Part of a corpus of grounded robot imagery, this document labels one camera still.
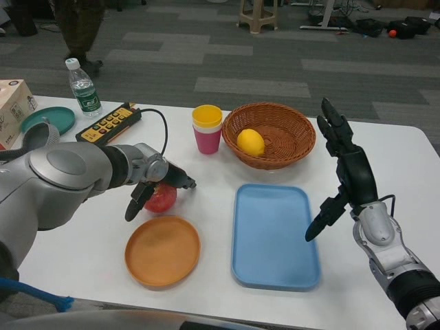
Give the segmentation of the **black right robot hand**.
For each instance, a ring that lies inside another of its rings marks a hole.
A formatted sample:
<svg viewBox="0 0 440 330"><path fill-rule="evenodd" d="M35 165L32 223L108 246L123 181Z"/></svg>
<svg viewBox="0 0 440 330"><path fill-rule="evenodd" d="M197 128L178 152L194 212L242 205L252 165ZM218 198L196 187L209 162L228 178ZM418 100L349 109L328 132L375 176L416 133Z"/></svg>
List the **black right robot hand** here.
<svg viewBox="0 0 440 330"><path fill-rule="evenodd" d="M307 242L314 240L327 226L332 226L345 212L345 206L357 208L378 200L377 186L364 149L352 142L353 132L344 115L338 113L328 98L321 102L318 128L326 139L326 148L336 157L340 186L335 197L327 198L305 233Z"/></svg>

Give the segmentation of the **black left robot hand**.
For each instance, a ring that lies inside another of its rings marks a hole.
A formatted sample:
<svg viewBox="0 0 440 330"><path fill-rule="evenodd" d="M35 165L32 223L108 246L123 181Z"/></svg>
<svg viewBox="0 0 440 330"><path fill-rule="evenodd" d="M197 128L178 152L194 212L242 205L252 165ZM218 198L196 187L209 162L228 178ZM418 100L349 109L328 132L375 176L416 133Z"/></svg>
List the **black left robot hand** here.
<svg viewBox="0 0 440 330"><path fill-rule="evenodd" d="M144 204L150 200L155 192L155 188L159 184L166 184L173 188L195 188L196 182L193 178L187 176L186 172L180 167L170 163L168 165L168 172L165 177L158 181L139 182L133 192L131 193L131 200L125 212L125 220L130 222L144 207Z"/></svg>

